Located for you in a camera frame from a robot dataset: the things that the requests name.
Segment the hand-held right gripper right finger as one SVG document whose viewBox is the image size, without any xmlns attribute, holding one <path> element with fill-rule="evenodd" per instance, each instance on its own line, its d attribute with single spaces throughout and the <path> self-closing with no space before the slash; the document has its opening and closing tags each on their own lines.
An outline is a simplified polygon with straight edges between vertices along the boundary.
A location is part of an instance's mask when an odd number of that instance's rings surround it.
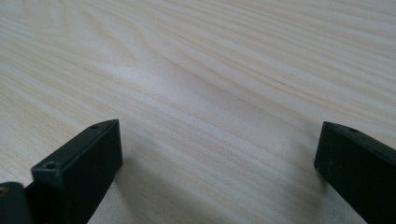
<svg viewBox="0 0 396 224">
<path fill-rule="evenodd" d="M 368 224 L 396 224 L 396 149 L 325 121 L 314 167 Z"/>
</svg>

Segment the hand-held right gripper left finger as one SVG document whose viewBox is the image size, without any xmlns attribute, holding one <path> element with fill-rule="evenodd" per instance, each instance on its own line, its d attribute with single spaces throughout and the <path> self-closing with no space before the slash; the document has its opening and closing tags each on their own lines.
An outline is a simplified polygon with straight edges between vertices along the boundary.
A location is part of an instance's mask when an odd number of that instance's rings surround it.
<svg viewBox="0 0 396 224">
<path fill-rule="evenodd" d="M 32 168 L 38 224 L 87 224 L 122 166 L 120 123 L 93 124 Z"/>
</svg>

